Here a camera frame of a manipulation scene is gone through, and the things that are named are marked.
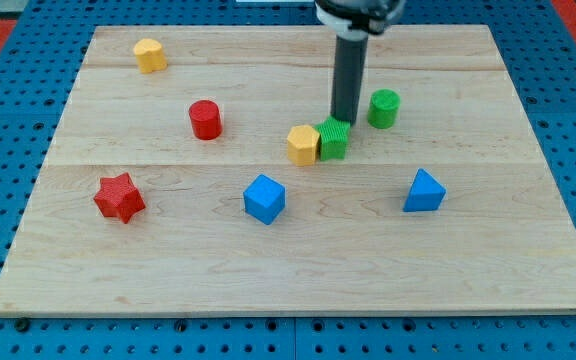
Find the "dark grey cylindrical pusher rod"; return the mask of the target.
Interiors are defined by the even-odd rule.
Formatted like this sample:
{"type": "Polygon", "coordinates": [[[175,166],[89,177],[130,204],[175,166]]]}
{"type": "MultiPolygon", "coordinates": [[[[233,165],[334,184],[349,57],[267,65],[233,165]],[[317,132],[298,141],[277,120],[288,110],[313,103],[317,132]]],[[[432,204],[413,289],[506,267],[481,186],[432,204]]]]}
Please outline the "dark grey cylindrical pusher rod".
{"type": "Polygon", "coordinates": [[[357,120],[368,38],[336,38],[330,115],[354,125],[357,120]]]}

